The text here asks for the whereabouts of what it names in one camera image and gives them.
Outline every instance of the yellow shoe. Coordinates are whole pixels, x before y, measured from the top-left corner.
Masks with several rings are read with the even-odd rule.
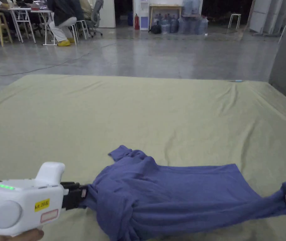
[[[58,43],[58,46],[60,47],[65,47],[65,46],[69,46],[70,45],[70,41],[69,40],[64,40]]]
[[[71,43],[75,42],[74,38],[67,38],[67,40],[69,40]]]

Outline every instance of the doorway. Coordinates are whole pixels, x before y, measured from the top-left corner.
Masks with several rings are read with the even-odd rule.
[[[117,28],[133,26],[133,0],[114,0]]]
[[[227,27],[232,13],[241,14],[240,24],[247,24],[253,0],[206,0],[202,15],[207,16],[210,25]]]

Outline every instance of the white stool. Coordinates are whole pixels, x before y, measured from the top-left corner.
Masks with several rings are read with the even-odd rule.
[[[88,34],[88,38],[89,38],[89,32],[88,32],[88,28],[87,28],[87,24],[85,22],[85,20],[80,20],[80,21],[77,21],[77,23],[81,23],[81,26],[82,26],[82,29],[83,29],[83,33],[84,33],[84,38],[86,38],[86,34],[85,34],[85,30],[87,31],[87,34]]]
[[[73,30],[73,37],[74,37],[74,41],[75,41],[75,45],[77,45],[78,43],[78,36],[77,36],[77,27],[76,24],[71,25],[72,30]]]
[[[241,14],[238,14],[238,13],[231,14],[230,23],[228,24],[227,28],[229,29],[231,27],[233,16],[237,16],[237,28],[236,29],[238,29],[240,26],[240,20],[241,20]]]

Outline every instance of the green led light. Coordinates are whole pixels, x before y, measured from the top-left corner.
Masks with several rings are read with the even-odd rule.
[[[10,186],[6,186],[6,185],[2,185],[2,184],[0,184],[0,187],[2,187],[2,188],[6,188],[6,189],[10,189],[10,190],[14,190],[14,189],[15,189],[14,187],[10,187]]]

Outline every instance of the yellow label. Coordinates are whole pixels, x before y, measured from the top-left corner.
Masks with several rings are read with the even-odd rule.
[[[46,209],[49,207],[49,199],[35,203],[35,212]]]

